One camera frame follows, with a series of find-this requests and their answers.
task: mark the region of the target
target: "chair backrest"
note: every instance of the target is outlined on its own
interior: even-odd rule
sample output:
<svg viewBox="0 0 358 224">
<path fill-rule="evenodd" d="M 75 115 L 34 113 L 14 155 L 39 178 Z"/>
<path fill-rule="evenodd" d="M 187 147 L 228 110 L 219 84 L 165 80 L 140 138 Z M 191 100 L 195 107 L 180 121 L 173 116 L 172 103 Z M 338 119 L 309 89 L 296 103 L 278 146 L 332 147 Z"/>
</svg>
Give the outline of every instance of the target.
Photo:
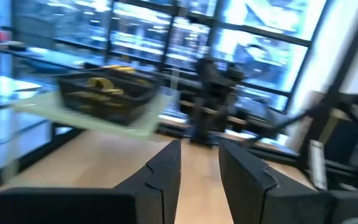
<svg viewBox="0 0 358 224">
<path fill-rule="evenodd" d="M 30 47 L 53 49 L 55 43 L 55 25 L 52 22 L 28 15 L 18 15 L 15 24 L 17 41 Z"/>
</svg>

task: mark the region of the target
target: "black basket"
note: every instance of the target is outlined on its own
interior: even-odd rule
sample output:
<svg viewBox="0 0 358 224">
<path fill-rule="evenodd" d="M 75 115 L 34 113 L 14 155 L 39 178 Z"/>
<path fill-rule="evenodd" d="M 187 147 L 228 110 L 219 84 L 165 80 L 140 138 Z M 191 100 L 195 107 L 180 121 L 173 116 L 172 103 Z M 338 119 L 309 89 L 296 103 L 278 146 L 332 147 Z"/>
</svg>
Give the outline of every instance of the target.
<svg viewBox="0 0 358 224">
<path fill-rule="evenodd" d="M 144 114 L 160 87 L 157 79 L 107 68 L 57 78 L 65 107 L 121 125 Z M 90 78 L 107 79 L 123 94 L 102 91 L 102 86 L 86 86 Z"/>
</svg>

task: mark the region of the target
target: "yellow object in basket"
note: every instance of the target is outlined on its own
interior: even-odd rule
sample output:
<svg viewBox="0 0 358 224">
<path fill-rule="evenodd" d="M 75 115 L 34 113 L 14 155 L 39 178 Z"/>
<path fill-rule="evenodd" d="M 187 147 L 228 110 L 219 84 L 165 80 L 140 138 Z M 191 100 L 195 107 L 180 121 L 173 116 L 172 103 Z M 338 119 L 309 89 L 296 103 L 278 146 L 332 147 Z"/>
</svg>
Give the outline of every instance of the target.
<svg viewBox="0 0 358 224">
<path fill-rule="evenodd" d="M 103 68 L 115 69 L 115 70 L 131 73 L 131 74 L 135 73 L 135 69 L 132 67 L 129 67 L 129 66 L 107 65 L 107 66 L 103 66 Z"/>
<path fill-rule="evenodd" d="M 96 84 L 98 82 L 100 82 L 100 84 L 102 84 L 101 91 L 103 91 L 105 93 L 110 93 L 110 94 L 114 94 L 114 95 L 122 95 L 122 94 L 124 94 L 124 91 L 122 89 L 115 88 L 114 84 L 110 80 L 108 80 L 107 78 L 103 78 L 103 77 L 90 78 L 86 82 L 85 85 L 88 86 L 88 87 L 96 87 Z"/>
</svg>

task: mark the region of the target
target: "desk surface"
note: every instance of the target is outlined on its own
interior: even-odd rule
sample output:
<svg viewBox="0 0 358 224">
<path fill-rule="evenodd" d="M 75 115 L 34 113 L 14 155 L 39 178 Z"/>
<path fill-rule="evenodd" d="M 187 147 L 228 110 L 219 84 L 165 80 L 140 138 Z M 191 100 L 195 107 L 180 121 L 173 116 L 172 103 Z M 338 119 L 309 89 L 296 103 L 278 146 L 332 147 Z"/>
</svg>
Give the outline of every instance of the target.
<svg viewBox="0 0 358 224">
<path fill-rule="evenodd" d="M 18 176 L 24 186 L 112 188 L 141 168 L 172 138 L 126 139 L 87 131 Z M 285 175 L 310 186 L 295 168 L 269 162 Z M 219 172 L 218 150 L 182 141 L 182 178 L 177 224 L 232 223 Z"/>
</svg>

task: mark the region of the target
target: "black cable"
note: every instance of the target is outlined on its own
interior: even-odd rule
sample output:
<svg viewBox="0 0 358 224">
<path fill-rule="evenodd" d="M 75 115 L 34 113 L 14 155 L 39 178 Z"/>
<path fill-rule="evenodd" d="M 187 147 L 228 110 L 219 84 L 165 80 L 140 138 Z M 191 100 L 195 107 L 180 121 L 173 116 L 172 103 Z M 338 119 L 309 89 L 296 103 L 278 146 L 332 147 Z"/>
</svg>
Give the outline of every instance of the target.
<svg viewBox="0 0 358 224">
<path fill-rule="evenodd" d="M 321 110 L 322 108 L 324 108 L 324 106 L 326 106 L 326 104 L 324 102 L 325 101 L 320 101 L 320 103 L 318 103 L 316 106 L 306 110 L 304 113 L 299 114 L 299 115 L 295 116 L 294 118 L 289 119 L 277 126 L 269 128 L 264 133 L 254 137 L 252 139 L 243 140 L 240 143 L 241 147 L 244 147 L 246 149 L 251 148 L 259 140 L 261 140 L 263 138 L 269 138 L 271 135 L 276 134 L 277 132 L 279 132 L 281 129 L 287 127 L 288 125 L 293 124 L 293 123 L 303 119 L 306 116 L 313 116 L 317 111 Z"/>
</svg>

